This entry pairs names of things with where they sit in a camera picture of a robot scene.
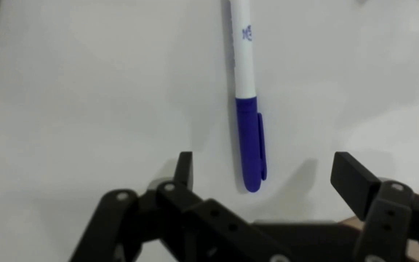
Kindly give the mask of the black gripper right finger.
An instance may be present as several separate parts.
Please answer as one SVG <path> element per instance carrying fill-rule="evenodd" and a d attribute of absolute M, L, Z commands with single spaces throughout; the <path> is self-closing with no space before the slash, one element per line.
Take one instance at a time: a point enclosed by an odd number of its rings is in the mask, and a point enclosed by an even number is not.
<path fill-rule="evenodd" d="M 337 151 L 331 183 L 354 214 L 364 220 L 382 180 L 348 151 Z"/>

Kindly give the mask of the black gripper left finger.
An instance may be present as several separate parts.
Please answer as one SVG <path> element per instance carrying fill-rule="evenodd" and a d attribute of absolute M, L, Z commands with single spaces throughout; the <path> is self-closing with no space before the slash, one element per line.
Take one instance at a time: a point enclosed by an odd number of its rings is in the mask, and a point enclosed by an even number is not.
<path fill-rule="evenodd" d="M 194 157 L 191 151 L 180 154 L 174 180 L 188 189 L 194 186 Z"/>

